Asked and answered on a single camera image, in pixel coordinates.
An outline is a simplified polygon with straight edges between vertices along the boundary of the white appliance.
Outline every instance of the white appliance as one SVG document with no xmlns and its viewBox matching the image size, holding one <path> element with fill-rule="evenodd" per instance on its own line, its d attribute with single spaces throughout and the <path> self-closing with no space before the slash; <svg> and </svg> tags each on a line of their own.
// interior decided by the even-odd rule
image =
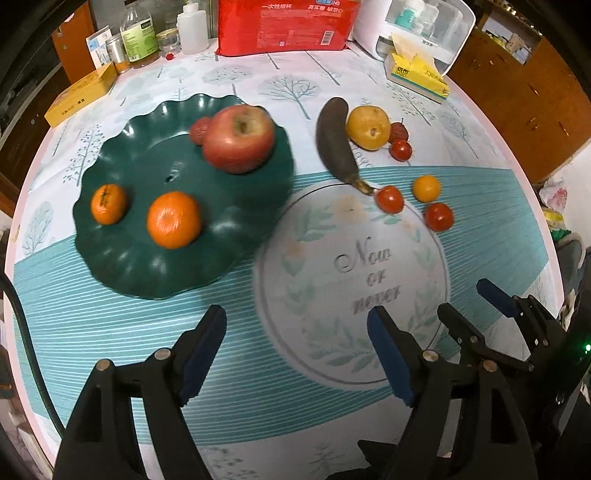
<svg viewBox="0 0 591 480">
<path fill-rule="evenodd" d="M 391 33 L 421 44 L 445 75 L 475 23 L 474 12 L 462 0 L 363 0 L 353 37 L 378 60 L 393 49 Z"/>
</svg>

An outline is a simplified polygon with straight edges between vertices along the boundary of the yellow cherry tomato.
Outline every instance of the yellow cherry tomato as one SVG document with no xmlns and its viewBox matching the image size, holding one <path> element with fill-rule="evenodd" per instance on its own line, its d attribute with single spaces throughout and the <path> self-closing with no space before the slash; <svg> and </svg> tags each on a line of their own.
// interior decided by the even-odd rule
<svg viewBox="0 0 591 480">
<path fill-rule="evenodd" d="M 441 183 L 433 175 L 423 175 L 414 181 L 413 194 L 419 202 L 434 202 L 440 193 Z"/>
</svg>

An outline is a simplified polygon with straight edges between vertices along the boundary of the cherry tomato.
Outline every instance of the cherry tomato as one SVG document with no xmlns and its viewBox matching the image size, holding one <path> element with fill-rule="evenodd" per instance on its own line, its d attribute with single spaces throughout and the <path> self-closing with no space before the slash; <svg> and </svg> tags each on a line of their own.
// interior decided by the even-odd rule
<svg viewBox="0 0 591 480">
<path fill-rule="evenodd" d="M 441 183 L 433 175 L 423 175 L 413 184 L 413 194 L 419 202 L 431 203 L 441 193 Z"/>
<path fill-rule="evenodd" d="M 388 185 L 375 194 L 375 203 L 385 213 L 400 213 L 404 208 L 404 197 L 394 185 Z"/>
<path fill-rule="evenodd" d="M 425 223 L 434 232 L 449 230 L 454 221 L 452 209 L 445 203 L 432 203 L 425 210 Z"/>
<path fill-rule="evenodd" d="M 398 161 L 407 161 L 413 154 L 413 148 L 406 140 L 394 140 L 390 145 L 390 155 Z"/>
</svg>

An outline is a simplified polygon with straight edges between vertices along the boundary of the red package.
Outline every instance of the red package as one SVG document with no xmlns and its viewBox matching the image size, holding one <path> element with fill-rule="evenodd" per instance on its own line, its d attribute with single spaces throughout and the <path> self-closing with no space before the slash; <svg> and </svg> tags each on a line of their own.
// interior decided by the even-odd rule
<svg viewBox="0 0 591 480">
<path fill-rule="evenodd" d="M 353 0 L 219 2 L 217 53 L 228 57 L 288 50 L 342 50 L 359 2 Z"/>
</svg>

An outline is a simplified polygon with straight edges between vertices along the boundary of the wall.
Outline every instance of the wall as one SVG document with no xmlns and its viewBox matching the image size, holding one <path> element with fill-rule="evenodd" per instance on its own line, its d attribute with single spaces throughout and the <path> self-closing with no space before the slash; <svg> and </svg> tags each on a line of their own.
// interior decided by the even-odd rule
<svg viewBox="0 0 591 480">
<path fill-rule="evenodd" d="M 564 212 L 566 228 L 579 233 L 584 245 L 591 247 L 591 140 L 551 178 L 564 180 L 569 193 Z"/>
<path fill-rule="evenodd" d="M 176 27 L 177 14 L 183 11 L 183 4 L 186 4 L 187 0 L 139 0 L 138 3 L 150 12 L 156 33 L 159 33 Z M 126 10 L 124 0 L 90 0 L 90 8 L 95 16 L 97 28 L 108 25 L 112 33 L 119 31 Z M 217 0 L 202 0 L 199 2 L 199 9 L 207 12 L 208 24 L 209 12 L 213 12 L 215 26 L 209 32 L 209 37 L 217 36 Z"/>
</svg>

